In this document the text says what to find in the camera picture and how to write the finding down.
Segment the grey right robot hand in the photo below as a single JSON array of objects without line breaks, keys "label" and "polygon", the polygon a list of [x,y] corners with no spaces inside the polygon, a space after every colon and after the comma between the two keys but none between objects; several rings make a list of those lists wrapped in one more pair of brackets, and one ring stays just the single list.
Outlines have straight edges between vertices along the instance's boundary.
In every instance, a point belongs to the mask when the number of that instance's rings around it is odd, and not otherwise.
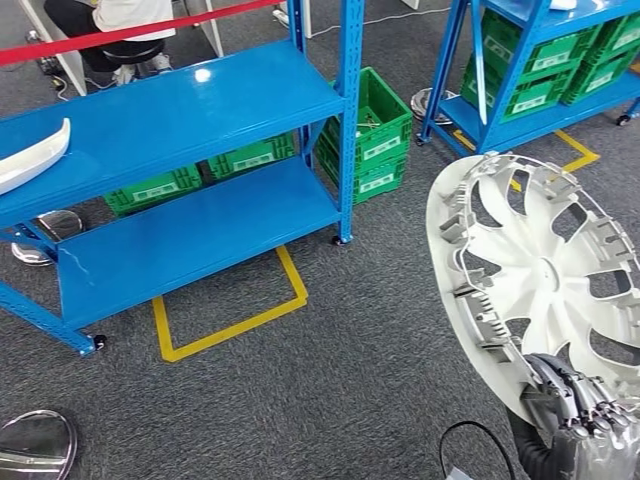
[{"label": "grey right robot hand", "polygon": [[549,354],[525,359],[540,379],[521,396],[535,424],[513,427],[518,460],[531,479],[632,479],[639,420],[600,376]]}]

